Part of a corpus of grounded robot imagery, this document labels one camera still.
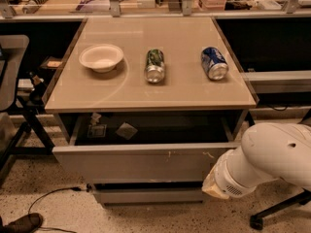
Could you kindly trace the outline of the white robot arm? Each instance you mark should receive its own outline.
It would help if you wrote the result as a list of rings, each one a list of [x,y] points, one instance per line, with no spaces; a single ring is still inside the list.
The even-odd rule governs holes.
[[[202,191],[217,198],[240,198],[275,180],[311,190],[311,127],[258,123],[238,148],[226,151],[205,178]]]

